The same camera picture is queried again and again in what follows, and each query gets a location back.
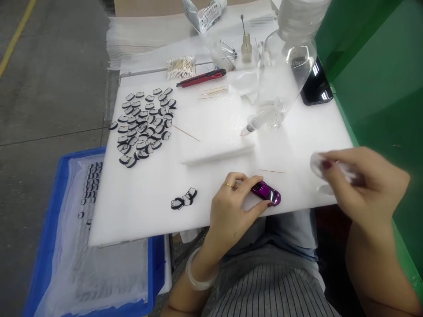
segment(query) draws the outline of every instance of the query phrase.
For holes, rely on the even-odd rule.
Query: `red fingernail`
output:
[[[332,163],[331,163],[330,161],[323,161],[323,162],[322,162],[322,167],[323,167],[325,170],[328,170],[329,168],[331,168],[331,167],[332,167]]]

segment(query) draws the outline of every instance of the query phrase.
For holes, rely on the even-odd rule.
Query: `red box cutter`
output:
[[[185,79],[184,81],[177,83],[176,87],[183,87],[183,88],[189,87],[189,86],[192,86],[192,85],[202,83],[204,81],[209,81],[209,80],[212,80],[212,79],[221,78],[225,75],[226,75],[226,70],[223,69],[223,68],[221,68],[219,70],[212,70],[211,72],[201,74],[201,75],[198,75],[196,77],[189,78],[189,79]]]

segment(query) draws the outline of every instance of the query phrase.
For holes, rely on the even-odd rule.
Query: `woman's left hand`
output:
[[[271,203],[270,200],[264,200],[250,210],[242,209],[242,203],[251,188],[262,180],[262,176],[248,178],[243,173],[231,172],[211,201],[210,229],[203,247],[216,257],[222,258]]]

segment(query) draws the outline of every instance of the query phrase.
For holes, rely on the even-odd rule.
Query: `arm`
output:
[[[392,215],[410,176],[376,152],[359,147],[323,154],[324,175],[352,225],[346,266],[368,316],[423,316],[419,299],[398,262]],[[364,184],[351,186],[336,161],[353,165]]]
[[[191,262],[196,281],[209,281],[217,272],[225,253],[244,235],[266,209],[270,200],[262,201],[248,211],[242,209],[244,198],[263,177],[247,178],[242,173],[229,173],[211,202],[210,229],[203,246]],[[161,317],[200,316],[212,289],[196,291],[184,272],[172,288]]]

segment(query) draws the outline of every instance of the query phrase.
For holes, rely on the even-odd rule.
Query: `bracelet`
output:
[[[185,267],[185,273],[189,279],[189,281],[191,282],[191,286],[194,290],[196,291],[205,291],[206,289],[209,289],[213,286],[213,284],[216,282],[217,279],[217,275],[218,272],[216,272],[216,274],[207,282],[199,282],[197,280],[194,279],[193,275],[191,274],[191,262],[193,261],[194,256],[197,254],[197,252],[201,249],[198,248],[196,249],[188,258],[188,261],[186,263],[186,267]]]

